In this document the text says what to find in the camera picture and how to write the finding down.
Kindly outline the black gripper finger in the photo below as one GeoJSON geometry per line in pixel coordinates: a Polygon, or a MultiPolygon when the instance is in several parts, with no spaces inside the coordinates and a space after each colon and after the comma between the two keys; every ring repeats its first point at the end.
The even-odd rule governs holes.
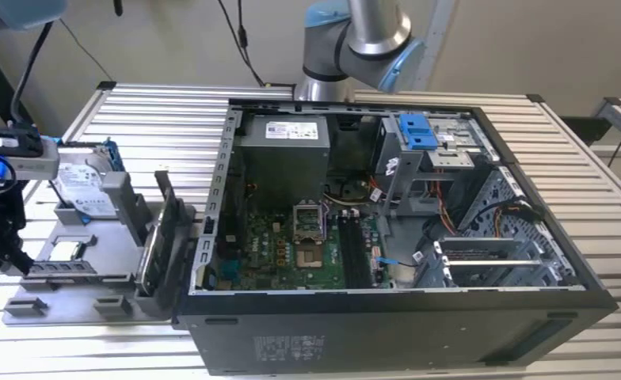
{"type": "Polygon", "coordinates": [[[23,251],[23,239],[16,230],[9,230],[0,237],[1,270],[28,275],[33,267],[33,259],[23,251]]]}

